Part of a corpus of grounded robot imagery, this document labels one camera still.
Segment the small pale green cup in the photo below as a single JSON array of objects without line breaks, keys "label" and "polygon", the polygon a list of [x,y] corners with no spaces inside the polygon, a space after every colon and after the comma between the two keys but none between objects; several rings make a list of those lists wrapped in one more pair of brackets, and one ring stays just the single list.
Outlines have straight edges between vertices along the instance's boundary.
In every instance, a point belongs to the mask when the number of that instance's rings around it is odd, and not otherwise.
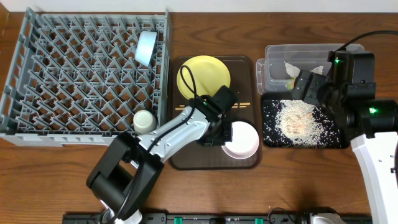
[{"label": "small pale green cup", "polygon": [[138,134],[147,134],[156,129],[157,120],[154,115],[147,110],[140,110],[133,117],[133,127]]}]

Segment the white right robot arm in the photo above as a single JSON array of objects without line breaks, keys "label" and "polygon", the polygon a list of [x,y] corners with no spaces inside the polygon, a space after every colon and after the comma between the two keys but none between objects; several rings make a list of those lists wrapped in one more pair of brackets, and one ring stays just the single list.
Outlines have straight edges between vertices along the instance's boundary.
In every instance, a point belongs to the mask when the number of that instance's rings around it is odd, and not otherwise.
[{"label": "white right robot arm", "polygon": [[358,160],[373,223],[397,223],[397,102],[376,99],[374,54],[331,51],[327,75],[299,72],[292,98],[321,106]]}]

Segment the pink white bowl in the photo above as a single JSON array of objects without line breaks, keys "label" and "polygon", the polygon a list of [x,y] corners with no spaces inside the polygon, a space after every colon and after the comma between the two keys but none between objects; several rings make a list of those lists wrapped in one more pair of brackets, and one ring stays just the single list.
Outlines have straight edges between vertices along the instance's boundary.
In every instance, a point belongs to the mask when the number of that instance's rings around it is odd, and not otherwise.
[{"label": "pink white bowl", "polygon": [[232,122],[232,140],[221,148],[234,159],[247,159],[254,155],[259,147],[259,135],[256,129],[244,121]]}]

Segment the light blue bowl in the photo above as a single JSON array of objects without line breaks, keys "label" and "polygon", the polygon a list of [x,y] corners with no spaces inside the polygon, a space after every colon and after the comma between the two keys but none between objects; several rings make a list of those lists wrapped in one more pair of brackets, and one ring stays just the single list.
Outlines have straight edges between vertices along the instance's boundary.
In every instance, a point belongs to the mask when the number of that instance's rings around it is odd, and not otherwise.
[{"label": "light blue bowl", "polygon": [[157,33],[152,31],[142,31],[137,43],[135,60],[143,66],[148,66],[155,47]]}]

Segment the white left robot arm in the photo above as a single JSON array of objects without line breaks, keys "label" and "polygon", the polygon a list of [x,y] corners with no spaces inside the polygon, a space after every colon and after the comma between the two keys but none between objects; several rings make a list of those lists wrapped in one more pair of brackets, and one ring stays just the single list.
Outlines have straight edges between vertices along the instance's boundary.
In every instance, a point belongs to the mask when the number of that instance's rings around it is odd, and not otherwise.
[{"label": "white left robot arm", "polygon": [[195,95],[177,117],[156,130],[116,136],[86,180],[106,207],[98,223],[139,223],[139,209],[170,157],[194,141],[213,146],[231,140],[232,127],[224,117],[237,101],[223,85],[213,96]]}]

